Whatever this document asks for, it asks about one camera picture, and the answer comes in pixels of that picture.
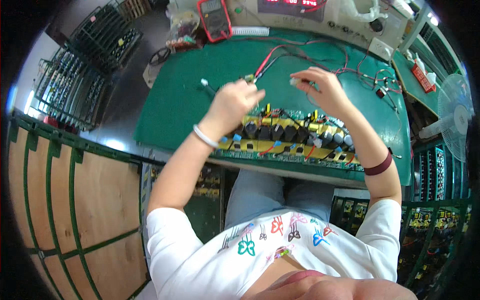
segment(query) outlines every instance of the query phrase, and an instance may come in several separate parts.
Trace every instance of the workbench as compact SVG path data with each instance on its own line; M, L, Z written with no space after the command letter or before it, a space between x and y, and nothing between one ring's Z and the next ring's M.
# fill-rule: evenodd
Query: workbench
M325 39L312 33L297 31L271 30L270 36L286 38L300 42ZM201 50L191 50L172 54L162 67L148 95L143 111L137 123L134 139L143 145L173 152L192 131L192 125L198 123L207 112L212 96L200 84L205 78L213 88L235 81L239 76L255 72L260 63L281 41L223 41L208 44ZM321 64L338 69L345 64L343 48L348 53L348 67L356 69L365 53L348 45L330 40L330 43L315 43L300 46L313 59L324 60ZM272 57L285 53L279 49ZM272 108L285 108L302 111L317 109L306 98L304 92L289 84L290 74L312 66L311 63L295 57L281 57L257 82L259 89L266 90L265 99L260 103L271 104ZM360 71L374 76L380 69L394 73L388 64L368 56ZM385 144L392 148L400 183L410 185L410 136L407 112L401 94L389 93L397 106L399 121L387 96L380 99L372 88L351 72L339 75L339 80L352 103L365 115ZM289 176L309 180L334 183L342 186L365 188L364 174L358 171L346 171L319 166L306 166L265 160L247 160L234 158L210 158L214 163L271 172L280 176Z
M397 76L402 83L403 91L407 94L407 97L411 97L412 100L420 102L432 112L432 114L438 117L438 93L440 87L437 86L436 91L425 93L417 78L411 71L413 68L413 62L407 60L407 58L399 51L395 51L392 65L395 68ZM428 72L432 72L427 64L425 64L425 69Z

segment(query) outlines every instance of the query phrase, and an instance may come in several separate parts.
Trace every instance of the white t-shirt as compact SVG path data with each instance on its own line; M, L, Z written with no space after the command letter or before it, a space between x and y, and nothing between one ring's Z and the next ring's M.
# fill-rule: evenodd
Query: white t-shirt
M150 275L159 299L239 299L274 261L278 248L307 270L396 281L401 207L381 200L356 237L335 225L278 210L227 229L207 244L174 208L147 217Z

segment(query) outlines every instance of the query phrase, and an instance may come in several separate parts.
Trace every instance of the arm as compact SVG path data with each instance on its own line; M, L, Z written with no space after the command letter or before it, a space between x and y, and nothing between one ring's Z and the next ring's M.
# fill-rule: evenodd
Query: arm
M200 131L213 141L233 131L242 118L265 96L254 84L244 80L226 84L215 96L209 111L198 124ZM202 167L212 152L194 132L160 173L152 189L147 214L156 208L170 207L183 211L192 196Z
M297 88L313 97L325 113L345 123L364 168L373 168L385 160L387 147L362 113L350 102L333 73L311 67L294 73L291 77L317 83L320 90L305 82L299 83ZM371 196L370 207L382 199L392 199L402 204L400 179L393 160L385 172L374 176L365 175L365 184Z

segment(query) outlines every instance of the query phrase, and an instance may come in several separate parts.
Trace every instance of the red multimeter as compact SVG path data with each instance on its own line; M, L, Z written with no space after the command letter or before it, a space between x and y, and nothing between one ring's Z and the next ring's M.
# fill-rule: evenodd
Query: red multimeter
M197 9L210 42L232 36L232 26L224 0L200 0L197 2Z

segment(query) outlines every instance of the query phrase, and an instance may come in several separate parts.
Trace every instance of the person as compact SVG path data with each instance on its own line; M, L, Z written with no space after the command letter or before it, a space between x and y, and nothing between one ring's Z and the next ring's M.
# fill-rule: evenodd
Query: person
M395 283L401 189L388 149L334 74L312 67L291 77L302 79L297 88L342 120L353 138L371 195L357 235L328 222L332 186L304 181L284 197L281 177L242 170L227 206L226 230L200 242L183 208L212 152L211 141L237 128L265 96L243 80L229 83L198 124L200 133L185 139L151 193L147 247L159 299L416 299Z

